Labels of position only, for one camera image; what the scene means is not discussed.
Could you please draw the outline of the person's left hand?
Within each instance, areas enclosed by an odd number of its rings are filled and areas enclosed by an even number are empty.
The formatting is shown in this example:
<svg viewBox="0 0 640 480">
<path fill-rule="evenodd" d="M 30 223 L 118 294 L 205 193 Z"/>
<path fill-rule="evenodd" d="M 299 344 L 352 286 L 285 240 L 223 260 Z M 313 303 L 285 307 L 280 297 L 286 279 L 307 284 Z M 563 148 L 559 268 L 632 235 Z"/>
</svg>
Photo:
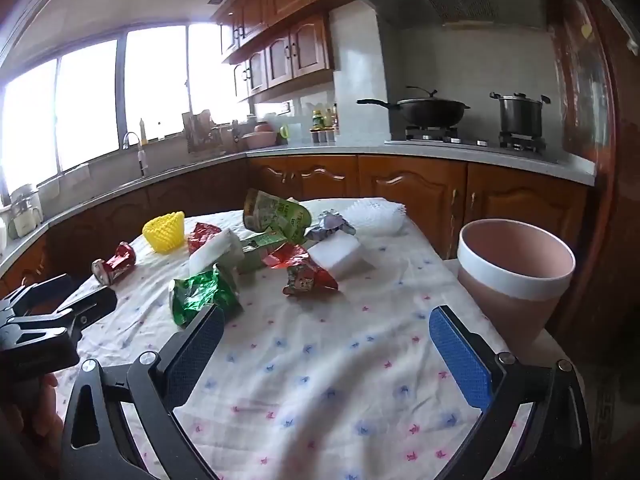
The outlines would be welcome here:
<svg viewBox="0 0 640 480">
<path fill-rule="evenodd" d="M 1 478 L 60 478 L 63 421 L 56 412 L 53 374 L 35 380 L 38 387 L 19 406 L 14 385 L 1 384 Z"/>
</svg>

